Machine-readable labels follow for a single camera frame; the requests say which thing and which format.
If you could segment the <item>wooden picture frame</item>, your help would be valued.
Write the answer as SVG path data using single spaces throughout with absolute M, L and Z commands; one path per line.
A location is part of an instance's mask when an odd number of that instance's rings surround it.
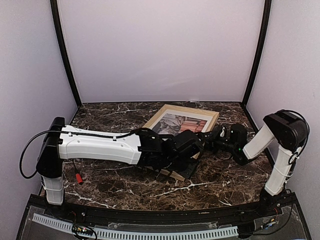
M 195 137 L 195 134 L 212 131 L 219 115 L 216 111 L 165 104 L 144 127 L 158 135 L 172 135 L 176 145 L 181 146 L 187 144 L 187 139 Z M 189 179 L 203 152 L 204 149 L 200 148 L 193 156 L 182 153 L 177 161 L 162 169 L 160 173 L 180 181 Z

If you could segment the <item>red handled screwdriver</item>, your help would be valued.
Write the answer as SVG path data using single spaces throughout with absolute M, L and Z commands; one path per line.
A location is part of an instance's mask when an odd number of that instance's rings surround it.
M 83 184 L 84 184 L 84 181 L 83 181 L 83 179 L 82 179 L 82 176 L 81 176 L 79 170 L 78 170 L 77 167 L 76 167 L 75 162 L 73 161 L 72 164 L 73 164 L 74 173 L 75 173 L 75 178 L 76 178 L 76 180 L 77 180 L 77 183 L 78 183 L 79 185 L 83 185 Z

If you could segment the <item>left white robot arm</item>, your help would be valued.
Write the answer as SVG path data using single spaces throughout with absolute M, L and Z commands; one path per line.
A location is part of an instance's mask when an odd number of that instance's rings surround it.
M 109 133 L 66 125 L 63 117 L 56 117 L 46 132 L 36 170 L 41 175 L 51 210 L 58 217 L 67 218 L 71 208 L 64 202 L 64 160 L 116 161 L 178 173 L 193 171 L 197 164 L 194 156 L 203 150 L 203 142 L 190 130 L 176 136 L 158 134 L 144 127 L 129 133 Z

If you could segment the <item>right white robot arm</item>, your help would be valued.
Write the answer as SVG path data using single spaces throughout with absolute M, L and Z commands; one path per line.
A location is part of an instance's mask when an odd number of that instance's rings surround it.
M 205 149 L 213 153 L 228 152 L 240 166 L 255 160 L 273 141 L 277 141 L 278 154 L 272 172 L 255 205 L 255 213 L 260 217 L 266 217 L 274 210 L 310 134 L 306 119 L 293 110 L 281 109 L 266 115 L 263 122 L 263 126 L 250 141 L 247 141 L 247 131 L 242 124 L 233 124 L 229 137 L 226 137 L 226 130 L 222 126 L 198 135 Z

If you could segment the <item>small circuit board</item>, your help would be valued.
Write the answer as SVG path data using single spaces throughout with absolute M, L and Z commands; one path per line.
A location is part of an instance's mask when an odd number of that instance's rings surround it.
M 92 237 L 94 235 L 94 232 L 82 225 L 76 225 L 74 224 L 71 228 L 71 232 L 76 235 L 76 236 L 81 236 L 81 237 Z

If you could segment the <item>black front rail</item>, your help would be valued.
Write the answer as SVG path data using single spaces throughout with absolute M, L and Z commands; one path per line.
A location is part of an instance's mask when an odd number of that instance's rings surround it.
M 107 225 L 110 223 L 121 224 L 202 224 L 214 223 L 219 225 L 244 225 L 251 224 L 260 217 L 280 216 L 284 207 L 289 207 L 296 200 L 295 194 L 286 194 L 279 198 L 273 205 L 263 206 L 260 202 L 246 203 L 236 206 L 209 208 L 201 210 L 182 211 L 141 211 L 120 210 L 101 207 L 86 206 L 65 202 L 61 206 L 50 205 L 42 196 L 31 194 L 27 206 L 39 207 L 47 214 L 65 220 L 76 220 L 77 223 Z

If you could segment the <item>right black corner post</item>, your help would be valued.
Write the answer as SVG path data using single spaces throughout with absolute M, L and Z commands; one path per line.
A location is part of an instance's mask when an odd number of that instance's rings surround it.
M 261 57 L 262 57 L 262 53 L 265 45 L 265 40 L 267 36 L 271 8 L 272 8 L 272 0 L 265 0 L 254 59 L 253 59 L 251 71 L 249 74 L 248 82 L 245 88 L 245 92 L 241 101 L 241 105 L 243 109 L 247 108 L 247 105 L 254 87 L 254 83 L 256 80 L 256 76 L 258 73 L 258 69 L 259 69 L 259 65 L 260 65 L 260 61 L 261 61 Z

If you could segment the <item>black corner post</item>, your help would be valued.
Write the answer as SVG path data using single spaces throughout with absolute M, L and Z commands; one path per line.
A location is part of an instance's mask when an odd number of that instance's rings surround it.
M 241 101 L 241 105 L 243 109 L 247 108 L 247 105 L 254 87 L 254 83 L 256 80 L 256 76 L 258 73 L 258 69 L 259 69 L 259 65 L 260 65 L 260 61 L 261 61 L 261 57 L 262 57 L 262 53 L 265 45 L 265 40 L 267 36 L 271 8 L 272 8 L 272 0 L 265 0 L 254 59 L 253 59 L 251 71 L 249 74 L 248 82 L 245 88 L 245 92 Z
M 79 94 L 76 81 L 73 75 L 69 56 L 67 53 L 67 47 L 64 39 L 63 28 L 62 28 L 61 18 L 60 18 L 60 13 L 58 8 L 58 1 L 50 0 L 50 8 L 51 8 L 51 14 L 53 19 L 56 39 L 57 39 L 58 47 L 60 51 L 60 56 L 61 56 L 64 70 L 67 76 L 68 84 L 71 89 L 75 104 L 77 108 L 80 108 L 82 106 L 82 101 L 81 101 L 80 94 Z

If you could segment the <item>left black corner post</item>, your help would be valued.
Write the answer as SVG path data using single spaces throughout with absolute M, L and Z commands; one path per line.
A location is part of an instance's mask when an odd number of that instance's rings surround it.
M 53 19 L 56 39 L 57 39 L 58 47 L 60 51 L 60 56 L 61 56 L 64 70 L 67 76 L 68 84 L 71 89 L 75 104 L 77 108 L 80 108 L 82 106 L 82 101 L 81 101 L 80 94 L 79 94 L 76 81 L 73 75 L 69 56 L 67 53 L 67 47 L 64 39 L 63 28 L 62 28 L 61 18 L 60 18 L 60 13 L 58 8 L 58 1 L 50 0 L 50 8 L 51 8 L 51 14 Z

